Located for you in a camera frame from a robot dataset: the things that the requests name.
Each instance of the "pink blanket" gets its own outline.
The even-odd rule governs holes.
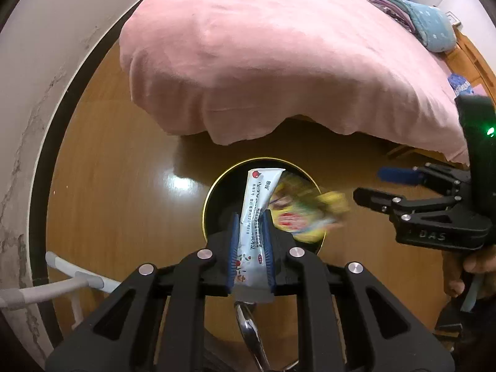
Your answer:
[[[303,114],[467,162],[446,75],[367,0],[144,0],[122,29],[133,101],[217,144]]]

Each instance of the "metal screw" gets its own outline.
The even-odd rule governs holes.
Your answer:
[[[141,275],[148,275],[153,273],[153,265],[152,264],[142,264],[138,271]]]
[[[206,260],[212,257],[212,251],[209,249],[202,249],[198,251],[197,256],[202,260]]]
[[[302,257],[305,254],[305,250],[301,247],[292,247],[289,249],[289,254],[292,255],[292,257]]]
[[[360,263],[354,261],[353,263],[348,264],[348,270],[353,274],[360,274],[364,270],[364,267]]]

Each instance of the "human hand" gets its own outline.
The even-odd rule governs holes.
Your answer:
[[[496,294],[496,245],[478,250],[465,259],[460,253],[442,253],[445,293],[453,298],[458,297],[465,290],[465,284],[460,278],[463,270],[473,274],[485,274],[477,299]]]

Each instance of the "wooden floor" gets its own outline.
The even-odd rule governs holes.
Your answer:
[[[137,266],[162,267],[204,246],[201,212],[209,186],[240,160],[280,157],[306,170],[324,189],[340,190],[350,200],[346,225],[329,234],[320,257],[331,264],[359,261],[428,327],[446,303],[441,254],[402,246],[388,217],[352,203],[357,186],[386,189],[410,198],[432,194],[423,188],[380,182],[380,166],[421,165],[413,154],[388,160],[388,147],[373,137],[341,136],[324,127],[287,120],[270,135],[230,146],[212,143],[208,134],[165,134],[131,103],[128,80],[118,63],[118,45],[107,54],[76,108],[66,132],[51,187],[46,248],[77,265],[122,281]],[[63,278],[50,271],[55,281]],[[82,293],[88,314],[100,292]],[[69,300],[55,301],[64,334],[73,323]],[[236,326],[232,300],[208,299],[205,326],[239,352],[253,370]],[[272,368],[297,358],[294,298],[260,305],[255,318]]]

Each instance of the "gold rim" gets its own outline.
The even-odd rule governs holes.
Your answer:
[[[232,165],[229,169],[225,170],[224,172],[222,172],[222,174],[214,181],[214,184],[210,187],[208,193],[207,193],[207,197],[205,198],[205,201],[203,202],[203,209],[202,209],[202,213],[201,213],[201,230],[203,232],[203,237],[205,238],[205,240],[207,240],[207,233],[205,231],[205,210],[207,209],[207,204],[208,204],[208,200],[210,198],[210,194],[212,194],[212,191],[214,190],[215,186],[217,185],[217,183],[219,183],[221,181],[221,179],[227,174],[229,173],[230,171],[232,171],[235,167],[238,167],[239,165],[242,165],[242,164],[245,164],[246,162],[249,162],[249,161],[257,161],[257,160],[273,160],[273,161],[280,161],[280,162],[283,162],[284,164],[288,164],[288,165],[291,165],[293,167],[295,167],[296,169],[298,169],[302,174],[304,174],[313,184],[314,186],[316,187],[317,191],[322,194],[322,191],[321,189],[318,187],[318,184],[315,182],[315,180],[307,173],[305,172],[303,169],[301,169],[298,165],[295,165],[293,164],[292,162],[289,162],[289,161],[286,161],[284,159],[281,159],[281,158],[274,158],[274,157],[253,157],[253,158],[249,158],[249,159],[246,159],[244,161],[241,161],[241,162],[238,162],[237,164],[235,165]],[[321,245],[319,246],[318,250],[316,253],[319,253],[321,248],[322,248],[322,245],[324,244],[324,239],[326,239],[326,233],[324,232],[324,236],[322,237],[322,241],[321,241]]]

